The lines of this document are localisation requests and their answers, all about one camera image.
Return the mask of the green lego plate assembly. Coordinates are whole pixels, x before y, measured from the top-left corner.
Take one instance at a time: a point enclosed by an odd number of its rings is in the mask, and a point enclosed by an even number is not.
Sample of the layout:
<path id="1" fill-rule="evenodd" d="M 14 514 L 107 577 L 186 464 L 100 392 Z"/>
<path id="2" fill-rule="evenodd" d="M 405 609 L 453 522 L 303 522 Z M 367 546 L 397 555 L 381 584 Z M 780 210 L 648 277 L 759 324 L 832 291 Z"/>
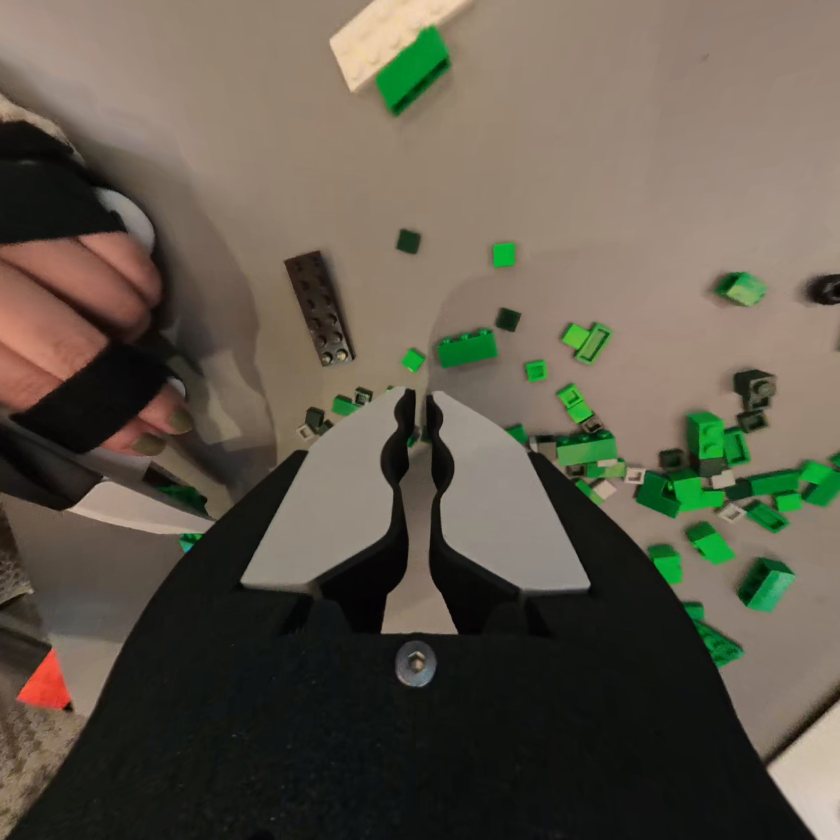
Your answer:
<path id="1" fill-rule="evenodd" d="M 191 486 L 181 486 L 175 484 L 168 484 L 165 486 L 158 486 L 157 490 L 166 496 L 181 502 L 188 506 L 193 512 L 208 517 L 206 503 L 207 498 L 203 496 L 196 488 Z M 203 535 L 199 532 L 189 532 L 182 534 L 178 541 L 184 553 L 196 545 Z"/>

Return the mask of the person's left hand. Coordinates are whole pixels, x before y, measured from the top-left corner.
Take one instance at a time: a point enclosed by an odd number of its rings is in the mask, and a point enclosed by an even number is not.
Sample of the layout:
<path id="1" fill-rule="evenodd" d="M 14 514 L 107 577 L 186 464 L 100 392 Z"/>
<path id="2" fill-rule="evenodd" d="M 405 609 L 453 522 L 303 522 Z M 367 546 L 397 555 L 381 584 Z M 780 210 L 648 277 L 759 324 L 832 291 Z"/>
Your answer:
<path id="1" fill-rule="evenodd" d="M 125 233 L 2 245 L 1 399 L 18 426 L 83 455 L 154 456 L 193 429 L 168 368 L 144 352 L 161 303 Z"/>

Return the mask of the green lego brick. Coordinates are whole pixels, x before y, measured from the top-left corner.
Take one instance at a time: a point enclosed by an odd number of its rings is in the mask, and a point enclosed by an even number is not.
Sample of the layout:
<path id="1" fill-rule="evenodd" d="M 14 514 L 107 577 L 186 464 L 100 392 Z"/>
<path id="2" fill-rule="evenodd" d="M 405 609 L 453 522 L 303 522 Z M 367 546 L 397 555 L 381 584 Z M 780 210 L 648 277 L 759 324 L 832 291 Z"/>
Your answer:
<path id="1" fill-rule="evenodd" d="M 423 28 L 375 77 L 386 110 L 399 117 L 449 71 L 448 47 L 435 26 Z"/>

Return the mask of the black long lego plate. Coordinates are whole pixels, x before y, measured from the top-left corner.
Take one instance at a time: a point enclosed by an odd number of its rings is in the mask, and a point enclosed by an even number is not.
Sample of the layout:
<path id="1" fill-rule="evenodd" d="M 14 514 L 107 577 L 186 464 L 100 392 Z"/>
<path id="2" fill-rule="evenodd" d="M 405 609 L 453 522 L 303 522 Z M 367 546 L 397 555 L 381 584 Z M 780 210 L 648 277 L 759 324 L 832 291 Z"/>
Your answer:
<path id="1" fill-rule="evenodd" d="M 338 289 L 322 252 L 296 255 L 283 264 L 321 367 L 333 369 L 354 361 Z"/>

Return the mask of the white lego plate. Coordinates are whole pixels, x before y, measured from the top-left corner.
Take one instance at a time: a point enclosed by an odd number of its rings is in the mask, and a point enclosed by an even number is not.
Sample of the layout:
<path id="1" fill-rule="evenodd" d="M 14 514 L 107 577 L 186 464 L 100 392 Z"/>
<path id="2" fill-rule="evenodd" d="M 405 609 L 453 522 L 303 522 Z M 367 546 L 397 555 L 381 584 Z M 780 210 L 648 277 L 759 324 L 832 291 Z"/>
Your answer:
<path id="1" fill-rule="evenodd" d="M 341 76 L 352 93 L 365 88 L 423 29 L 440 28 L 471 1 L 373 1 L 330 39 Z"/>

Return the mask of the red object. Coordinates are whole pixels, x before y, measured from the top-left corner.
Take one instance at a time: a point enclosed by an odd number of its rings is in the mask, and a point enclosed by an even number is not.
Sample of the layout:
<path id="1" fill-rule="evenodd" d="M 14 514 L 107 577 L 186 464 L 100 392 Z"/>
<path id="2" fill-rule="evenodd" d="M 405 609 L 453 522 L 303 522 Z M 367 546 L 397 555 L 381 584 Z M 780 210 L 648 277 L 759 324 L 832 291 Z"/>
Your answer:
<path id="1" fill-rule="evenodd" d="M 40 709 L 66 711 L 72 708 L 72 699 L 55 649 L 50 649 L 17 693 L 16 700 L 26 706 Z"/>

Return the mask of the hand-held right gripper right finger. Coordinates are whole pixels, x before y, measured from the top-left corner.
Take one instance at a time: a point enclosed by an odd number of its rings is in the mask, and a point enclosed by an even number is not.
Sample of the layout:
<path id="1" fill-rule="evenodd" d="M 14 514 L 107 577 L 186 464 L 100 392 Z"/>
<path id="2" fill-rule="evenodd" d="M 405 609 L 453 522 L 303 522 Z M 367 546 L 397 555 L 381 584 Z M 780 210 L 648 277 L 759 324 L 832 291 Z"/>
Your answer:
<path id="1" fill-rule="evenodd" d="M 429 570 L 458 634 L 480 634 L 498 607 L 591 589 L 530 449 L 444 392 L 427 397 L 427 430 Z"/>

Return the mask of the green studded lego plate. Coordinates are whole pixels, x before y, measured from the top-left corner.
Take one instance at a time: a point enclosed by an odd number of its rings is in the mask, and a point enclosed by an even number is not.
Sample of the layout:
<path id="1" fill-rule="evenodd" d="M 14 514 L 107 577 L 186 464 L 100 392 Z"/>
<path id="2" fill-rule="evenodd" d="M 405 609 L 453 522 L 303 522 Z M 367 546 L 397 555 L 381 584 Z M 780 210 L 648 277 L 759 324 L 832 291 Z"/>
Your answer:
<path id="1" fill-rule="evenodd" d="M 682 602 L 714 665 L 720 670 L 744 656 L 742 646 L 706 622 L 705 606 L 700 602 Z"/>

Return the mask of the pile of lego pieces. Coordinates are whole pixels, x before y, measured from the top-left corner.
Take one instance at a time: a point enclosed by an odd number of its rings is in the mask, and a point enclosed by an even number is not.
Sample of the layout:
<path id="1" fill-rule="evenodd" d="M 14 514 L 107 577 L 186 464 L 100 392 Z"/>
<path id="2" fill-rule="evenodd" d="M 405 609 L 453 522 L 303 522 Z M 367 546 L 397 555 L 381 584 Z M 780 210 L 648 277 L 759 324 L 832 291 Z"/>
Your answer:
<path id="1" fill-rule="evenodd" d="M 733 302 L 757 302 L 763 294 L 762 283 L 748 272 L 731 272 L 720 280 L 716 293 Z M 597 352 L 603 350 L 611 333 L 603 324 L 593 324 L 584 329 L 579 324 L 571 324 L 563 333 L 562 342 L 572 347 L 582 361 L 593 361 Z M 454 337 L 443 338 L 436 348 L 438 361 L 444 370 L 453 370 L 469 364 L 484 363 L 498 357 L 496 334 L 493 329 L 481 328 L 465 332 Z M 744 412 L 738 415 L 738 426 L 725 428 L 719 417 L 709 413 L 696 413 L 687 420 L 687 441 L 689 446 L 688 478 L 697 485 L 695 490 L 677 490 L 674 495 L 671 478 L 664 478 L 650 470 L 638 473 L 637 483 L 644 488 L 653 486 L 654 479 L 663 479 L 663 489 L 655 501 L 665 506 L 673 502 L 672 512 L 687 511 L 690 506 L 715 507 L 723 504 L 725 493 L 723 474 L 731 472 L 737 463 L 748 460 L 744 435 L 748 428 L 758 428 L 765 418 L 764 409 L 772 402 L 775 393 L 775 379 L 767 373 L 742 371 L 734 376 L 734 387 L 741 394 Z M 549 436 L 546 438 L 552 448 L 557 448 L 558 465 L 561 467 L 583 468 L 584 479 L 579 480 L 579 487 L 594 503 L 600 504 L 615 487 L 608 479 L 599 479 L 593 485 L 587 484 L 586 470 L 598 462 L 599 469 L 612 463 L 624 470 L 626 480 L 630 481 L 633 472 L 625 467 L 624 462 L 616 460 L 616 441 L 612 433 L 605 430 L 598 417 L 592 412 L 576 385 L 569 384 L 558 391 L 558 400 L 568 412 L 572 421 L 580 425 L 575 434 Z"/>

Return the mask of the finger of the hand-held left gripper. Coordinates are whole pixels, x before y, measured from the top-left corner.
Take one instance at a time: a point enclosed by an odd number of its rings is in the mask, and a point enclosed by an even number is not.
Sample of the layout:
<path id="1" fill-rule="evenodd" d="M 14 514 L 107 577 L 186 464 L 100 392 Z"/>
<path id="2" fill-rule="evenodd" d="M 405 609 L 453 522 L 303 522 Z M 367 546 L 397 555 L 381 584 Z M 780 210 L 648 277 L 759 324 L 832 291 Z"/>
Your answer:
<path id="1" fill-rule="evenodd" d="M 150 459 L 140 459 L 134 464 L 95 459 L 91 467 L 101 468 L 98 482 L 69 506 L 70 513 L 113 526 L 163 535 L 204 534 L 215 523 L 209 513 L 206 518 L 159 492 L 157 487 L 170 483 L 193 486 Z"/>

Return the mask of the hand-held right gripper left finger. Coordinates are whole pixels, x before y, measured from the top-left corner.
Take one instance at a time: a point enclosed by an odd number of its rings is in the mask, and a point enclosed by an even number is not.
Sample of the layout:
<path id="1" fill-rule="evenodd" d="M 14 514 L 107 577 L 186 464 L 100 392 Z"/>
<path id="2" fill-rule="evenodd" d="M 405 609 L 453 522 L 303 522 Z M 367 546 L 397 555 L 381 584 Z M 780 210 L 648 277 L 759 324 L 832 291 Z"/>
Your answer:
<path id="1" fill-rule="evenodd" d="M 407 569 L 400 484 L 415 415 L 415 391 L 397 386 L 313 444 L 241 585 L 335 602 L 355 632 L 379 634 Z"/>

